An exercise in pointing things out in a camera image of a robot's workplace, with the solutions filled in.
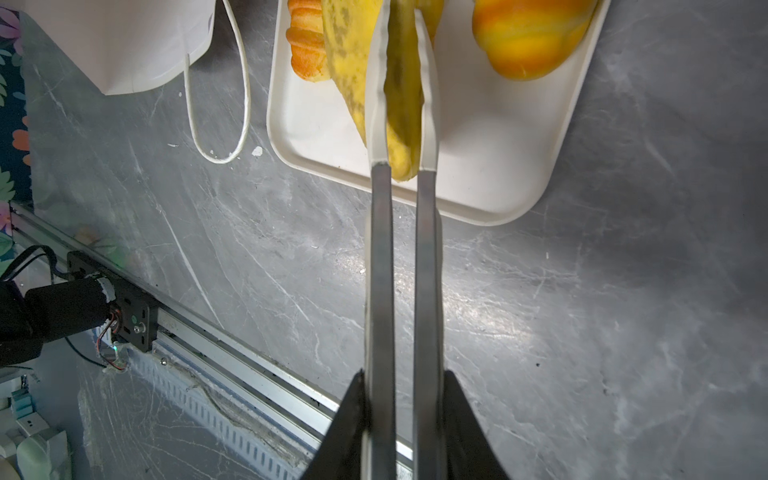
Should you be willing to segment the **white rectangular tray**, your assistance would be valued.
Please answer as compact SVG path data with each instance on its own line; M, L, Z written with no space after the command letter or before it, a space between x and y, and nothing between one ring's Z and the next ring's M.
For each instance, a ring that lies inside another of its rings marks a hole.
M437 206L474 225L503 225L542 197L556 164L609 3L597 4L584 39L547 76L507 80L490 66L471 32L473 5L449 1L435 42L440 93ZM287 4L276 15L267 132L287 165L361 190L370 187L367 152L331 81L293 71Z

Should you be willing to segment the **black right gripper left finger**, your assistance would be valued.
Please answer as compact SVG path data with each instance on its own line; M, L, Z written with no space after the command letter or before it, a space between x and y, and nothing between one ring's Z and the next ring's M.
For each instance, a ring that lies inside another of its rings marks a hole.
M333 420L301 480L360 480L366 427L364 371L352 378Z

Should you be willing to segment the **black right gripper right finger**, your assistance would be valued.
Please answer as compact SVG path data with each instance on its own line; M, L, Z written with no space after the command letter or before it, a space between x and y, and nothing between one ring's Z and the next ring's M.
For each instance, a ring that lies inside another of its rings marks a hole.
M443 419L449 479L509 479L450 370L444 372Z

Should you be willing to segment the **long striped fake bread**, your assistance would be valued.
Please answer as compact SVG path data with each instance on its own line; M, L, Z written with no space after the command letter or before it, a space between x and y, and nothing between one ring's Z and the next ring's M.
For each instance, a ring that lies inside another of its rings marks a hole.
M291 67L302 80L317 83L330 79L320 0L289 0L290 25L286 39Z

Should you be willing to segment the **red white paper bag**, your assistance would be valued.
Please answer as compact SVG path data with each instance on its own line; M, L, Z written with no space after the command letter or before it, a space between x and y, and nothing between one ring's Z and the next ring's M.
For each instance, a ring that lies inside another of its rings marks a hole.
M208 162L225 165L243 151L252 94L246 46L233 7L222 3L233 32L243 82L243 120L236 146L224 158L203 148L196 126L191 65L212 43L215 1L3 1L23 13L107 96L159 88L183 77L192 141Z

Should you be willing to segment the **aluminium front rail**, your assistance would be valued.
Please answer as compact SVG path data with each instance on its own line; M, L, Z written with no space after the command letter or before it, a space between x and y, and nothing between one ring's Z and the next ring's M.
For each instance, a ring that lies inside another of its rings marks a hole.
M22 246L50 246L67 269L67 254L84 251L153 295L160 307L157 338L152 348L162 342L199 352L224 377L223 383L227 387L262 408L280 430L308 450L309 464L338 409L337 400L257 354L158 288L67 236L37 217L30 207L13 202L10 212L13 233Z

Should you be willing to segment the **yellow speckled fake bread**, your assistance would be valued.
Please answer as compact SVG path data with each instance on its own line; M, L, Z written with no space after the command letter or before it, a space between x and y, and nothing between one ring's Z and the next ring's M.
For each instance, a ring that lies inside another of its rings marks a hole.
M365 77L370 43L380 1L323 0L321 2L327 65L361 137L365 136ZM418 36L419 10L429 37L436 35L444 2L393 1L389 21L387 71L387 144L392 179L408 181L419 169L421 108Z

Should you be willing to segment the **small yellow fake bread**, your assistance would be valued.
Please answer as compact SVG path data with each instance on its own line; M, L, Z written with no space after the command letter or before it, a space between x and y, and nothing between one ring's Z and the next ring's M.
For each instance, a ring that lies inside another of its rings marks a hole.
M576 50L596 0L485 0L474 4L472 33L493 70L514 81L542 78Z

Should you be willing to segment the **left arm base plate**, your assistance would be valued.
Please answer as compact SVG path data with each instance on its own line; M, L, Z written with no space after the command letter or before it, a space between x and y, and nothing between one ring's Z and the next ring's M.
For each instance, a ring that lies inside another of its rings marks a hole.
M115 299L110 305L117 317L116 336L142 352L149 352L157 338L160 302L117 270L90 257L84 251L69 252L67 263L76 278L96 276L110 281L115 291Z

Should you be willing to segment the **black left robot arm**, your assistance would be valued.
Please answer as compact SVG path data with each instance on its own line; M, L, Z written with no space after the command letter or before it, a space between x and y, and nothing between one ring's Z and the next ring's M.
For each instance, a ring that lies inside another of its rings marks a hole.
M104 277L53 284L22 293L15 282L1 284L1 365L40 356L44 344L103 324L116 299Z

